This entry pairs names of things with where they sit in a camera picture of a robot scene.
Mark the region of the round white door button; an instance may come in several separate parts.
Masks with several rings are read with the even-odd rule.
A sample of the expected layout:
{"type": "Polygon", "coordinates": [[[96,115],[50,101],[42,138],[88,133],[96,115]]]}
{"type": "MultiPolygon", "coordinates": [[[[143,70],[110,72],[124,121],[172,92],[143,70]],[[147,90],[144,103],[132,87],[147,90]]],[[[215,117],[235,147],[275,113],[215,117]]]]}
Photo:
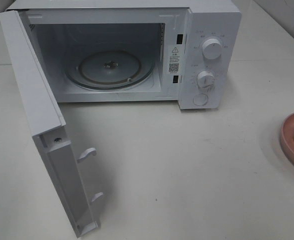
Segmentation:
{"type": "Polygon", "coordinates": [[[208,102],[208,95],[204,93],[197,94],[196,96],[193,97],[193,103],[196,106],[204,106],[208,102]]]}

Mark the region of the white microwave knob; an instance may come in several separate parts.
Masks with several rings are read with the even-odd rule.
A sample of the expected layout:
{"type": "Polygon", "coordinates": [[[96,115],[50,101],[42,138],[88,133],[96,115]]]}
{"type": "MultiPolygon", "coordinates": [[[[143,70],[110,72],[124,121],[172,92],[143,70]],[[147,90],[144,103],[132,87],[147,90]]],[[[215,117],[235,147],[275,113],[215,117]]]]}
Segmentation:
{"type": "Polygon", "coordinates": [[[222,42],[216,37],[211,37],[202,43],[202,53],[206,59],[214,60],[222,53],[222,42]]]}
{"type": "Polygon", "coordinates": [[[197,85],[199,88],[210,88],[215,83],[215,76],[209,70],[203,70],[197,75],[197,85]]]}

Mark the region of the white warning label sticker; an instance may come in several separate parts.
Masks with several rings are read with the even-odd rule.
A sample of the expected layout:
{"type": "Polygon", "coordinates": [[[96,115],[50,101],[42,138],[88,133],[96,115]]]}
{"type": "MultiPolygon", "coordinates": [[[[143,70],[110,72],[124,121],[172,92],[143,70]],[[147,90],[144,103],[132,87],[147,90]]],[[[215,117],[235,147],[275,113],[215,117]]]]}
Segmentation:
{"type": "Polygon", "coordinates": [[[178,74],[180,70],[180,46],[170,45],[167,47],[167,70],[169,74],[178,74]]]}

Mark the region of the glass microwave turntable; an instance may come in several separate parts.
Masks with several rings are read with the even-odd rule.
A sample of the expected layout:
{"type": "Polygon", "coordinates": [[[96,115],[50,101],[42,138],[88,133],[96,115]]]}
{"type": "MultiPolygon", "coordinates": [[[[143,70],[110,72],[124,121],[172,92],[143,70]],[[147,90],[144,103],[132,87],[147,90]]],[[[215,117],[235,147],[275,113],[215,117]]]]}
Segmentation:
{"type": "Polygon", "coordinates": [[[144,43],[102,42],[75,46],[66,53],[65,73],[78,86],[92,90],[118,90],[150,76],[157,50],[144,43]]]}

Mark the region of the white microwave oven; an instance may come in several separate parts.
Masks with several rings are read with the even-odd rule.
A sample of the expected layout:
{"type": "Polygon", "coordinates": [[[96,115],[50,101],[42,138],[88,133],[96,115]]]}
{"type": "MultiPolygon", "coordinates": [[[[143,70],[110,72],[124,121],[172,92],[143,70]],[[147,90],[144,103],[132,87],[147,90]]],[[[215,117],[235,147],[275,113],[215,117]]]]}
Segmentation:
{"type": "Polygon", "coordinates": [[[17,0],[4,12],[25,12],[40,46],[45,74],[57,103],[177,101],[182,110],[218,107],[241,12],[229,0],[17,0]],[[220,57],[202,53],[208,38],[222,42],[220,57]],[[117,90],[78,86],[65,73],[66,53],[75,46],[139,43],[157,50],[155,68],[144,81],[117,90]],[[180,70],[169,74],[167,47],[180,46],[180,70]],[[197,75],[211,71],[212,87],[197,75]],[[208,95],[206,105],[193,97],[208,95]]]}

